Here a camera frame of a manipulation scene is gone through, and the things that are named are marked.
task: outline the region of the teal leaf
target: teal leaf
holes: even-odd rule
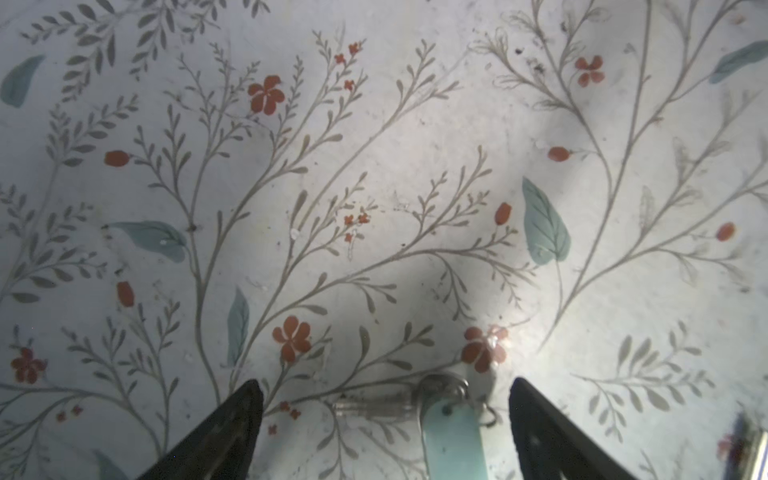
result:
[[[35,70],[38,69],[43,58],[45,55],[27,58],[8,72],[3,78],[2,85],[0,85],[0,100],[4,104],[16,108],[20,108],[24,104],[32,76],[35,75]]]
[[[765,57],[768,57],[768,40],[755,41],[744,48],[723,55],[710,75],[710,83],[719,83],[744,65],[756,63]]]
[[[523,177],[525,197],[525,239],[528,252],[537,265],[546,265],[552,259],[563,261],[571,249],[571,236],[558,212],[549,203],[544,192],[528,178]]]
[[[248,301],[243,292],[235,290],[235,300],[232,301],[230,314],[227,316],[227,330],[229,331],[230,345],[227,349],[227,365],[235,366],[237,359],[243,353],[245,336],[248,334]]]
[[[117,222],[111,226],[127,233],[139,248],[164,255],[176,263],[184,261],[187,241],[178,230],[165,222]]]
[[[128,476],[105,454],[94,450],[94,455],[98,462],[98,480],[129,480]]]

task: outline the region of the floral pattern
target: floral pattern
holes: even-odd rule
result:
[[[251,478],[423,480],[414,422],[334,402],[442,371],[498,411],[528,376],[639,479],[739,454],[760,6],[433,3],[8,5],[0,480],[138,477],[250,378]]]

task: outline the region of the black pointed object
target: black pointed object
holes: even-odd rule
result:
[[[525,379],[512,383],[509,421],[525,480],[636,480]]]
[[[248,380],[138,480],[244,480],[263,405],[258,382]]]

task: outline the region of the teal handle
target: teal handle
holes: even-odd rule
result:
[[[471,405],[441,399],[422,414],[430,480],[488,480],[477,415]]]

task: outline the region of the light blue handle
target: light blue handle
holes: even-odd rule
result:
[[[470,405],[448,399],[431,404],[422,414],[422,440],[430,480],[488,480],[480,427]]]

